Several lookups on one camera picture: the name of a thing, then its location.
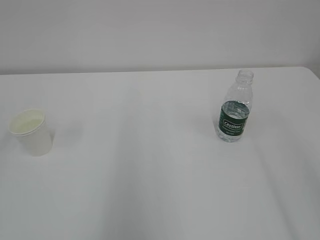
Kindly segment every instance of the green label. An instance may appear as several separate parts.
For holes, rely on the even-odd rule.
[[[248,117],[243,119],[236,119],[227,115],[223,108],[221,108],[219,129],[227,135],[239,136],[244,132],[246,121]]]

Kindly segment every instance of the plastic bottle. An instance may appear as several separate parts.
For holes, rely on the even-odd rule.
[[[229,88],[221,107],[217,127],[218,136],[228,142],[239,140],[244,132],[252,108],[252,87],[254,73],[242,69]]]

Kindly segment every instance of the white paper cup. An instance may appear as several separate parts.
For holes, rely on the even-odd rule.
[[[40,109],[28,109],[15,116],[9,125],[9,131],[34,157],[42,156],[52,148],[46,115]]]

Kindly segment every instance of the water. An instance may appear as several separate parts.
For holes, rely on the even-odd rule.
[[[236,120],[243,120],[246,119],[249,116],[250,110],[249,108],[238,101],[227,101],[222,105],[222,109],[223,111],[227,114],[227,116],[236,119]],[[231,135],[227,135],[224,132],[221,131],[221,129],[219,128],[219,126],[217,127],[217,134],[219,136],[219,138],[221,138],[222,140],[226,141],[226,142],[235,142],[237,140],[239,140],[241,138],[241,135],[238,136],[231,136]]]

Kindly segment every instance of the table surface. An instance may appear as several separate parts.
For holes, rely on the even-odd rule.
[[[238,69],[0,76],[0,239],[320,239],[320,80],[252,71],[235,143],[212,119]],[[8,133],[28,108],[47,155]]]

